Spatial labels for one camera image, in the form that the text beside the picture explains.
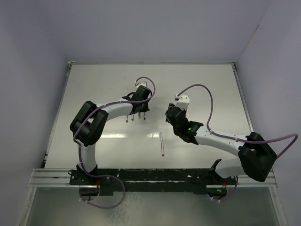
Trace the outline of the silver pen red tip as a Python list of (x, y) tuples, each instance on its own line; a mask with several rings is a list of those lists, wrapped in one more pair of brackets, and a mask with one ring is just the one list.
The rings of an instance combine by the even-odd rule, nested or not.
[(160, 148), (161, 148), (161, 155), (162, 155), (162, 157), (164, 157), (165, 152), (164, 152), (164, 141), (163, 141), (162, 132), (160, 132)]

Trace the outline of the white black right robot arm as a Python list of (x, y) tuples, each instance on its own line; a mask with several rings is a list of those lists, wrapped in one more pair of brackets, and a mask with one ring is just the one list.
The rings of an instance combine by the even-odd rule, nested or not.
[(172, 125), (174, 134), (186, 143), (206, 145), (226, 151), (234, 159), (217, 159), (209, 169), (209, 179), (220, 184), (231, 176), (247, 175), (251, 179), (264, 182), (277, 159), (274, 150), (265, 143), (263, 137), (255, 132), (248, 136), (231, 139), (229, 135), (214, 135), (204, 124), (189, 121), (186, 111), (170, 103), (166, 111), (166, 121)]

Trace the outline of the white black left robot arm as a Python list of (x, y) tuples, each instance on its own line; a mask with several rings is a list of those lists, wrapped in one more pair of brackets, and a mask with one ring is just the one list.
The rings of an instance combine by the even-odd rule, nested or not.
[(136, 87), (136, 91), (121, 99), (106, 103), (95, 104), (86, 101), (70, 124), (73, 141), (78, 145), (79, 162), (77, 168), (82, 172), (80, 179), (91, 185), (97, 178), (97, 163), (95, 145), (101, 138), (107, 121), (149, 111), (148, 102), (153, 92), (146, 86)]

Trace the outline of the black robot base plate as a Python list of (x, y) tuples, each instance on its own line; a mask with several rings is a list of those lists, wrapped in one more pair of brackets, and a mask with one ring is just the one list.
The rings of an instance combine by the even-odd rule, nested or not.
[(207, 194), (209, 186), (223, 188), (235, 179), (223, 179), (210, 169), (94, 169), (87, 176), (80, 168), (68, 171), (70, 185), (84, 196), (112, 196), (115, 192), (171, 192)]

